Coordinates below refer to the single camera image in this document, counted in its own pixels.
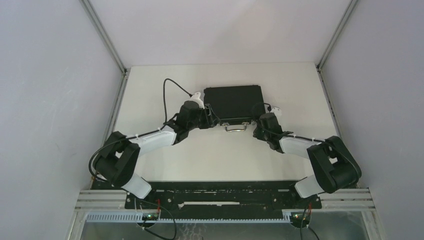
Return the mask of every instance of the white enclosure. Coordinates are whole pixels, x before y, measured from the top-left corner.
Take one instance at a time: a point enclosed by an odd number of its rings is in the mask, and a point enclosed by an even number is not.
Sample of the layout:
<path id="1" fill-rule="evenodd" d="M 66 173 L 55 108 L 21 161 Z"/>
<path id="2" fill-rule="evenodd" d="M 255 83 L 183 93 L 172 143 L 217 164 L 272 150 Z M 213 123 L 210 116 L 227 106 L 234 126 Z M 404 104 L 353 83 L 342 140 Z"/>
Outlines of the white enclosure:
<path id="1" fill-rule="evenodd" d="M 92 0 L 124 65 L 315 62 L 350 0 Z"/>
<path id="2" fill-rule="evenodd" d="M 63 239 L 70 220 L 78 220 L 72 211 L 79 192 L 90 184 L 91 154 L 113 129 L 156 129 L 164 120 L 162 83 L 171 78 L 189 92 L 257 84 L 264 101 L 282 109 L 284 130 L 340 134 L 387 239 L 422 238 L 414 217 L 423 213 L 423 4 L 2 1 L 1 236 Z M 169 116 L 186 97 L 167 85 Z M 312 173 L 308 160 L 271 151 L 251 137 L 253 129 L 216 127 L 207 137 L 194 130 L 181 144 L 141 157 L 136 172 L 156 181 L 298 180 Z M 374 206 L 368 197 L 359 202 Z M 363 218 L 371 223 L 375 216 Z M 371 230 L 370 239 L 384 239 L 381 229 Z"/>

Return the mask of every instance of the vertical metal post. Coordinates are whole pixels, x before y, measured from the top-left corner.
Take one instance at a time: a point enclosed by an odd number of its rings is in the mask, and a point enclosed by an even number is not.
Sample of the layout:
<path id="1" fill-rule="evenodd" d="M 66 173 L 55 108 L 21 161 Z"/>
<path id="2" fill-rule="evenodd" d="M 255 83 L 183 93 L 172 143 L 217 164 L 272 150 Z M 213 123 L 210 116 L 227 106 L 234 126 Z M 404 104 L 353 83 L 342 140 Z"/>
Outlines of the vertical metal post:
<path id="1" fill-rule="evenodd" d="M 120 85 L 116 93 L 116 98 L 115 98 L 115 101 L 113 102 L 113 109 L 112 109 L 112 112 L 110 113 L 109 122 L 107 123 L 107 127 L 104 132 L 103 143 L 106 142 L 109 135 L 112 133 L 112 131 L 115 128 L 115 124 L 118 118 L 118 113 L 121 108 L 122 99 L 124 98 L 125 88 L 127 87 L 129 73 L 130 72 L 127 71 L 125 74 L 122 74 Z"/>
<path id="2" fill-rule="evenodd" d="M 363 211 L 362 218 L 369 240 L 386 240 L 377 212 Z"/>
<path id="3" fill-rule="evenodd" d="M 80 240 L 83 235 L 84 224 L 86 223 L 87 213 L 84 211 L 74 212 L 74 222 L 70 227 L 67 240 Z"/>
<path id="4" fill-rule="evenodd" d="M 92 3 L 90 0 L 79 0 L 82 7 L 84 8 L 85 12 L 88 15 L 88 18 L 90 18 L 91 23 L 93 24 L 95 30 L 97 31 L 98 35 L 100 36 L 102 42 L 104 43 L 104 46 L 107 48 L 107 51 L 110 53 L 111 57 L 115 61 L 116 65 L 118 66 L 119 70 L 125 74 L 125 66 L 121 60 L 121 58 L 118 55 L 117 50 L 115 49 L 114 45 L 112 44 L 111 39 L 109 38 L 108 33 L 105 30 L 105 27 L 103 26 L 102 22 L 99 19 L 99 16 L 97 15 L 96 11 L 93 8 Z"/>
<path id="5" fill-rule="evenodd" d="M 340 138 L 342 138 L 342 132 L 339 127 L 339 121 L 337 119 L 337 116 L 334 110 L 332 99 L 330 97 L 329 92 L 327 91 L 326 83 L 324 82 L 322 72 L 319 71 L 318 68 L 317 68 L 317 72 L 318 72 L 319 81 L 321 82 L 322 91 L 324 92 L 325 100 L 327 100 L 327 105 L 328 105 L 328 109 L 330 110 L 331 119 L 334 124 L 335 132 Z"/>
<path id="6" fill-rule="evenodd" d="M 327 45 L 327 48 L 324 51 L 324 54 L 321 57 L 321 60 L 319 61 L 317 68 L 318 72 L 320 73 L 321 70 L 324 67 L 324 64 L 326 63 L 327 59 L 329 58 L 330 53 L 332 52 L 335 43 L 339 39 L 343 29 L 346 26 L 346 23 L 350 19 L 352 12 L 354 11 L 355 7 L 358 5 L 359 0 L 351 0 L 349 5 L 346 8 L 346 11 L 344 11 L 343 17 L 341 18 L 340 22 L 337 25 L 337 28 L 335 29 L 334 34 L 331 37 L 330 42 Z"/>

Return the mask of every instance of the black cable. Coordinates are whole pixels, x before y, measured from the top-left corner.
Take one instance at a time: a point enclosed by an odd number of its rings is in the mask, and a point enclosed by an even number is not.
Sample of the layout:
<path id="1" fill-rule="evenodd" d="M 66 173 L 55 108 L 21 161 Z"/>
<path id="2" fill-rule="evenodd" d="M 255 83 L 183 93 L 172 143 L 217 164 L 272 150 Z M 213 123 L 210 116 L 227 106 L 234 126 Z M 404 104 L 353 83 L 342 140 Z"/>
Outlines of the black cable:
<path id="1" fill-rule="evenodd" d="M 345 156 L 343 153 L 341 153 L 339 150 L 337 150 L 337 148 L 335 148 L 334 146 L 332 146 L 331 144 L 329 144 L 326 141 L 318 140 L 318 139 L 311 139 L 311 138 L 307 138 L 307 137 L 304 137 L 304 136 L 297 136 L 297 135 L 296 136 L 293 136 L 293 135 L 290 135 L 290 134 L 293 134 L 293 132 L 291 132 L 291 131 L 284 131 L 283 133 L 276 133 L 276 132 L 273 132 L 273 131 L 270 131 L 270 130 L 264 128 L 263 126 L 261 126 L 261 124 L 259 122 L 258 122 L 258 126 L 263 131 L 268 132 L 270 134 L 274 134 L 274 135 L 280 136 L 280 137 L 290 137 L 290 138 L 294 138 L 294 139 L 303 139 L 303 140 L 310 141 L 310 142 L 322 143 L 322 144 L 326 145 L 327 147 L 329 147 L 331 149 L 331 151 L 334 151 L 334 152 L 338 153 L 342 158 L 344 158 L 346 161 L 348 161 L 351 165 L 354 165 L 352 163 L 352 161 L 347 156 Z M 359 180 L 359 175 L 360 174 L 359 174 L 358 170 L 355 167 L 354 167 L 354 170 L 355 170 L 355 173 L 356 173 L 356 181 L 355 181 L 354 184 L 356 184 L 358 182 L 358 180 Z"/>
<path id="2" fill-rule="evenodd" d="M 167 212 L 168 212 L 168 214 L 169 214 L 169 215 L 171 216 L 171 218 L 172 218 L 172 221 L 173 221 L 173 227 L 174 227 L 174 233 L 173 233 L 173 237 L 172 237 L 172 238 L 166 238 L 166 237 L 163 237 L 163 236 L 158 235 L 158 234 L 156 234 L 156 233 L 154 233 L 154 232 L 150 231 L 149 229 L 147 229 L 147 228 L 143 227 L 143 225 L 146 223 L 147 219 L 146 219 L 146 220 L 144 220 L 144 221 L 143 221 L 143 223 L 141 224 L 141 227 L 143 228 L 143 230 L 144 230 L 144 231 L 146 231 L 146 232 L 148 232 L 149 234 L 151 234 L 151 235 L 153 235 L 153 236 L 156 236 L 156 237 L 158 237 L 158 238 L 160 238 L 160 239 L 163 239 L 163 240 L 174 240 L 174 239 L 177 237 L 177 223 L 175 222 L 175 218 L 174 218 L 174 216 L 172 216 L 171 212 L 170 212 L 170 211 L 168 211 L 168 209 L 164 208 L 163 206 L 161 206 L 161 205 L 159 205 L 159 204 L 156 204 L 156 203 L 153 203 L 153 202 L 149 202 L 149 201 L 146 201 L 146 200 L 143 200 L 143 199 L 139 199 L 139 200 L 140 200 L 141 202 L 143 202 L 143 203 L 151 204 L 151 205 L 154 205 L 154 206 L 156 206 L 156 207 L 159 207 L 159 208 L 161 208 L 161 209 L 163 209 L 163 210 L 167 211 Z"/>
<path id="3" fill-rule="evenodd" d="M 164 127 L 165 127 L 165 123 L 166 122 L 168 122 L 169 120 L 168 120 L 168 113 L 167 113 L 167 103 L 166 103 L 166 101 L 165 101 L 165 83 L 167 82 L 167 81 L 171 81 L 171 82 L 173 82 L 175 85 L 177 85 L 181 90 L 183 90 L 186 94 L 188 94 L 189 96 L 190 96 L 190 98 L 193 96 L 191 93 L 189 93 L 188 91 L 186 91 L 182 86 L 180 86 L 178 83 L 176 83 L 174 80 L 172 80 L 172 79 L 170 79 L 170 78 L 166 78 L 164 81 L 163 81 L 163 107 L 164 107 L 164 110 L 165 110 L 165 122 L 164 122 L 164 124 L 163 124 L 163 126 L 160 128 L 160 130 L 162 130 L 162 129 L 164 129 Z M 146 135 L 149 135 L 149 134 L 153 134 L 153 133 L 156 133 L 156 132 L 159 132 L 159 130 L 154 130 L 154 131 L 151 131 L 151 132 L 147 132 L 147 133 L 143 133 L 143 134 L 141 134 L 141 135 L 139 135 L 139 136 L 132 136 L 132 137 L 126 137 L 126 138 L 123 138 L 123 139 L 120 139 L 120 140 L 117 140 L 117 141 L 114 141 L 114 142 L 111 142 L 111 143 L 109 143 L 109 144 L 107 144 L 107 145 L 104 145 L 104 146 L 102 146 L 99 150 L 97 150 L 92 156 L 91 156 L 91 158 L 90 158 L 90 160 L 88 161 L 88 171 L 90 172 L 90 174 L 95 178 L 95 179 L 97 179 L 97 180 L 99 180 L 99 181 L 101 181 L 101 182 L 104 182 L 105 180 L 104 179 L 102 179 L 102 178 L 100 178 L 100 177 L 98 177 L 95 173 L 94 173 L 94 171 L 93 171 L 93 169 L 92 169 L 92 164 L 93 164 L 93 160 L 94 160 L 94 158 L 96 157 L 96 155 L 100 152 L 100 151 L 102 151 L 104 148 L 107 148 L 107 147 L 109 147 L 110 145 L 113 145 L 113 144 L 117 144 L 117 143 L 120 143 L 120 142 L 123 142 L 123 141 L 125 141 L 125 140 L 131 140 L 131 139 L 135 139 L 135 138 L 139 138 L 139 137 L 143 137 L 143 136 L 146 136 Z"/>
<path id="4" fill-rule="evenodd" d="M 306 210 L 308 209 L 309 204 L 312 203 L 312 201 L 317 197 L 318 197 L 318 195 L 312 195 L 312 196 L 309 197 L 309 200 L 306 202 L 306 207 L 305 207 L 303 214 L 302 214 L 302 221 L 300 222 L 300 240 L 304 239 L 304 236 L 302 234 L 302 229 L 304 227 L 304 219 L 305 219 Z"/>
<path id="5" fill-rule="evenodd" d="M 318 236 L 318 234 L 312 229 L 312 227 L 308 227 L 308 229 L 315 235 L 317 240 L 320 240 L 320 237 Z"/>
<path id="6" fill-rule="evenodd" d="M 177 85 L 181 90 L 183 90 L 186 94 L 190 96 L 190 98 L 193 96 L 193 94 L 186 91 L 182 86 L 180 86 L 178 83 L 176 83 L 174 80 L 170 78 L 166 78 L 163 80 L 163 108 L 165 109 L 165 123 L 168 121 L 168 113 L 167 113 L 167 101 L 165 100 L 165 84 L 167 81 L 173 82 L 175 85 Z"/>
<path id="7" fill-rule="evenodd" d="M 252 118 L 253 118 L 254 120 L 256 120 L 256 119 L 255 119 L 255 114 L 254 114 L 254 109 L 255 109 L 255 107 L 256 107 L 256 106 L 258 106 L 258 105 L 260 105 L 260 104 L 267 105 L 267 106 L 268 106 L 268 112 L 270 112 L 270 111 L 271 111 L 271 104 L 269 104 L 269 103 L 266 103 L 266 102 L 257 102 L 257 103 L 255 103 L 255 104 L 253 104 L 252 108 L 250 109 L 250 113 L 252 114 Z"/>
<path id="8" fill-rule="evenodd" d="M 212 109 L 212 106 L 209 103 L 206 103 L 205 106 L 209 107 L 210 113 L 208 116 L 210 116 L 212 118 L 212 114 L 215 115 L 216 119 L 212 120 L 212 124 L 215 127 L 215 120 L 218 120 L 218 124 L 221 124 L 221 118 L 214 112 L 214 110 Z"/>

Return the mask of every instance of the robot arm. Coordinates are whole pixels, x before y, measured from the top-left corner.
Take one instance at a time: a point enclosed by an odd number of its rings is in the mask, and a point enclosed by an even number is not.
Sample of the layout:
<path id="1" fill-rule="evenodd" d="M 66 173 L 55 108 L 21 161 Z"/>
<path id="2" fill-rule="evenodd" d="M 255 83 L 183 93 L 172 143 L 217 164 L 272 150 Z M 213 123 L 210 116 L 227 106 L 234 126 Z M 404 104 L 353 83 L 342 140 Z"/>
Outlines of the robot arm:
<path id="1" fill-rule="evenodd" d="M 279 153 L 294 154 L 310 160 L 314 175 L 294 185 L 299 197 L 332 194 L 358 182 L 362 175 L 361 169 L 338 136 L 321 141 L 291 134 L 283 131 L 275 114 L 269 112 L 259 117 L 253 137 L 267 142 L 272 150 Z M 331 163 L 330 159 L 336 159 L 336 162 Z"/>
<path id="2" fill-rule="evenodd" d="M 193 129 L 215 126 L 212 110 L 204 106 L 200 93 L 195 93 L 180 108 L 176 119 L 164 123 L 157 131 L 134 139 L 116 131 L 107 139 L 93 162 L 93 167 L 113 186 L 121 187 L 140 199 L 152 189 L 150 184 L 134 173 L 137 159 L 155 149 L 178 144 Z M 361 170 L 342 140 L 337 136 L 318 141 L 295 137 L 292 132 L 282 131 L 274 113 L 262 114 L 257 119 L 253 137 L 265 141 L 272 150 L 295 154 L 309 159 L 314 175 L 298 181 L 293 192 L 304 199 L 319 193 L 333 193 L 358 181 Z"/>

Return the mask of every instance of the white wall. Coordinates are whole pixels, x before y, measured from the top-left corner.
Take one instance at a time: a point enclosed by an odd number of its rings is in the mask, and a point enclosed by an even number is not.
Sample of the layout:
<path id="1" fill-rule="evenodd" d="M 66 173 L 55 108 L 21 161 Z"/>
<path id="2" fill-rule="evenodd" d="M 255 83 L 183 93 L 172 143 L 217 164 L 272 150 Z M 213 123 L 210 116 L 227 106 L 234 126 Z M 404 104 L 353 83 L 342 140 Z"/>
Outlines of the white wall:
<path id="1" fill-rule="evenodd" d="M 350 0 L 92 0 L 126 67 L 315 62 Z"/>
<path id="2" fill-rule="evenodd" d="M 424 1 L 362 0 L 324 67 L 388 239 L 422 239 Z"/>
<path id="3" fill-rule="evenodd" d="M 120 72 L 77 0 L 0 3 L 1 239 L 63 239 Z"/>

